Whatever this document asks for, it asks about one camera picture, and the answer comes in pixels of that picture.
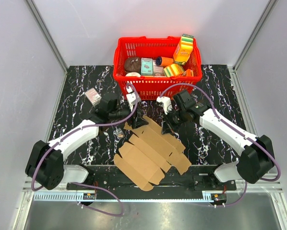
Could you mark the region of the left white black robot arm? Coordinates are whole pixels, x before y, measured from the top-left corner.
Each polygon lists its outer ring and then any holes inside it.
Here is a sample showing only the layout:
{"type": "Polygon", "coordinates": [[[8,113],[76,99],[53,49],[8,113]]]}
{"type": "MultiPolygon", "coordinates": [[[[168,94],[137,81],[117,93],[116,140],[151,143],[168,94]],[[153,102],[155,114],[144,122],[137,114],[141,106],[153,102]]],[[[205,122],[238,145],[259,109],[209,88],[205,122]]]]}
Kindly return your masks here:
{"type": "Polygon", "coordinates": [[[117,99],[102,98],[88,119],[61,137],[36,142],[32,148],[25,174],[38,182],[41,188],[52,190],[60,184],[68,189],[90,189],[94,184],[94,172],[84,165],[66,165],[68,156],[91,139],[95,139],[108,126],[127,122],[138,128],[148,122],[137,111],[139,98],[131,97],[127,104],[119,105],[117,99]]]}

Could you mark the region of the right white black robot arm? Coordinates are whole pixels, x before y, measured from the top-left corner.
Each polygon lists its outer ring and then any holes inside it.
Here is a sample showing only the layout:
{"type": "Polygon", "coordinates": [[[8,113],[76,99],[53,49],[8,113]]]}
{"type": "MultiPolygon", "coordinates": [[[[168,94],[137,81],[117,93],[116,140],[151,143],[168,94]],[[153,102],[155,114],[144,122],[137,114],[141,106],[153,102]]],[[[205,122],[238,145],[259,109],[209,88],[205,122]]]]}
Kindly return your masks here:
{"type": "Polygon", "coordinates": [[[176,131],[182,124],[193,122],[225,141],[238,155],[236,162],[218,166],[208,178],[212,189],[218,190],[227,181],[243,179],[255,184],[275,166],[275,156],[269,137],[251,134],[213,109],[208,102],[196,102],[187,90],[172,99],[159,96],[164,109],[162,134],[176,131]]]}

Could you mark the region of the brown cardboard box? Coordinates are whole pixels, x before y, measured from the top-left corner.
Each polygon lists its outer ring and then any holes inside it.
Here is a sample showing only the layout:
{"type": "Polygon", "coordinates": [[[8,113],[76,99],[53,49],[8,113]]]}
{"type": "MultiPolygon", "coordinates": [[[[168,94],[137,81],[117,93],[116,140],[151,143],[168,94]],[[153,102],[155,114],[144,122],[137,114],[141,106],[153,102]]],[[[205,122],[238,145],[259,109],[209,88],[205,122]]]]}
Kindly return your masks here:
{"type": "Polygon", "coordinates": [[[162,134],[162,127],[144,116],[148,124],[124,129],[133,134],[114,156],[114,164],[141,190],[150,191],[165,178],[173,166],[184,174],[191,162],[184,155],[184,145],[171,134],[162,134]]]}

